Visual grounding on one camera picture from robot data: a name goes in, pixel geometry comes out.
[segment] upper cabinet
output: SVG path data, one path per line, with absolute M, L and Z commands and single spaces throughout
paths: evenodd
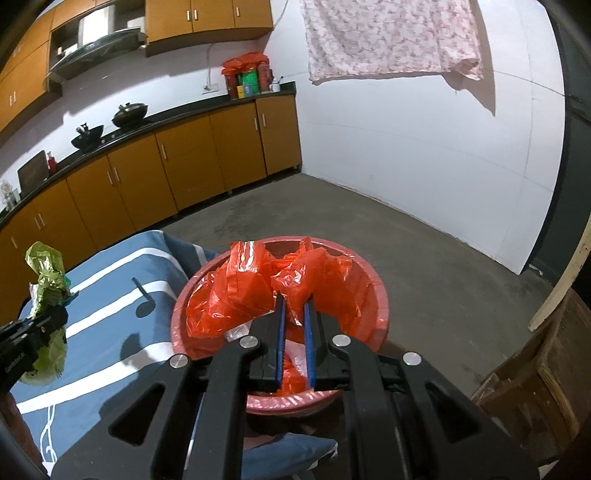
M 189 0 L 158 0 L 146 2 L 146 28 L 150 41 L 193 33 Z
M 236 28 L 273 28 L 269 0 L 233 0 Z
M 14 67 L 26 59 L 37 48 L 49 41 L 53 13 L 53 9 L 49 10 L 49 12 L 37 18 L 33 25 L 31 25 L 31 28 L 27 30 L 2 69 L 0 80 L 8 75 Z
M 57 27 L 63 25 L 68 20 L 82 15 L 88 10 L 92 10 L 96 6 L 96 0 L 63 0 L 63 2 L 56 5 L 53 10 L 53 22 L 51 29 L 55 30 Z
M 194 32 L 234 28 L 232 0 L 191 0 L 191 14 Z
M 60 86 L 46 79 L 48 45 L 37 47 L 0 81 L 0 145 L 61 95 Z
M 146 0 L 146 55 L 253 40 L 273 28 L 269 0 Z

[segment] black countertop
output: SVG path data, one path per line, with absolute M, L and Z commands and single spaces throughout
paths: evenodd
M 10 218 L 13 215 L 15 215 L 23 206 L 25 206 L 28 202 L 33 200 L 33 198 L 36 195 L 39 195 L 43 190 L 48 188 L 48 186 L 67 177 L 69 173 L 71 173 L 73 170 L 80 167 L 84 163 L 100 155 L 105 155 L 109 150 L 112 150 L 114 147 L 124 144 L 135 137 L 145 135 L 159 128 L 162 128 L 165 125 L 178 122 L 179 120 L 189 118 L 200 113 L 207 113 L 228 106 L 254 102 L 257 98 L 266 98 L 279 95 L 295 95 L 295 93 L 296 83 L 287 82 L 282 83 L 281 90 L 275 93 L 265 93 L 263 95 L 255 95 L 251 97 L 240 98 L 237 100 L 232 100 L 229 95 L 220 95 L 217 97 L 207 98 L 205 100 L 199 100 L 197 102 L 180 105 L 169 110 L 165 110 L 163 112 L 147 116 L 146 118 L 144 118 L 142 123 L 134 129 L 117 129 L 108 135 L 104 135 L 100 139 L 100 145 L 95 149 L 88 152 L 78 150 L 64 158 L 64 160 L 58 163 L 59 170 L 55 175 L 49 177 L 46 181 L 40 184 L 26 197 L 22 198 L 21 201 L 17 204 L 17 206 L 10 212 L 2 210 L 0 212 L 0 229 L 2 229 L 2 227 L 10 220 Z

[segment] range hood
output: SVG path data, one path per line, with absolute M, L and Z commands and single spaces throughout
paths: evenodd
M 74 51 L 66 54 L 49 69 L 47 77 L 58 83 L 130 51 L 145 43 L 141 27 L 113 31 L 115 6 L 95 10 L 80 20 L 78 42 Z

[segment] kitchen cabinet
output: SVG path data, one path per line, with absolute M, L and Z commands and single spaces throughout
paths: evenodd
M 272 30 L 269 0 L 146 0 L 146 55 L 254 40 Z
M 54 15 L 51 29 L 55 30 L 60 25 L 82 15 L 87 10 L 92 10 L 95 5 L 95 0 L 63 0 L 52 9 Z
M 67 184 L 98 250 L 135 232 L 107 157 L 95 160 L 69 175 Z
M 45 42 L 8 74 L 12 82 L 12 116 L 18 115 L 46 92 L 47 48 Z
M 66 270 L 96 253 L 65 180 L 40 193 L 33 205 L 42 241 L 62 253 Z
M 226 190 L 265 178 L 255 104 L 225 108 L 211 114 L 210 119 Z
M 21 41 L 12 51 L 6 65 L 0 73 L 0 80 L 2 80 L 8 73 L 10 73 L 16 65 L 21 63 L 36 49 L 41 47 L 45 42 L 49 41 L 49 32 L 51 31 L 51 22 L 53 20 L 54 9 L 40 16 L 33 22 L 30 28 L 25 32 Z
M 269 0 L 233 0 L 236 28 L 273 28 Z
M 256 99 L 267 173 L 301 164 L 296 99 L 288 96 Z
M 191 0 L 191 15 L 194 32 L 235 26 L 232 0 Z
M 157 132 L 156 140 L 179 210 L 225 191 L 208 115 Z
M 5 231 L 0 232 L 0 252 L 0 325 L 4 325 L 17 319 L 22 302 L 27 298 L 24 269 L 28 266 L 17 263 L 10 236 Z
M 33 203 L 23 206 L 0 231 L 0 324 L 15 320 L 37 275 L 25 262 L 25 253 L 41 240 Z
M 136 230 L 143 230 L 178 212 L 154 134 L 134 140 L 107 156 Z
M 148 41 L 193 33 L 190 0 L 147 0 L 146 32 Z

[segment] hanging bedsheet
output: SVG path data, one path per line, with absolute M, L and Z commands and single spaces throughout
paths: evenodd
M 388 73 L 483 77 L 470 0 L 300 0 L 310 80 Z

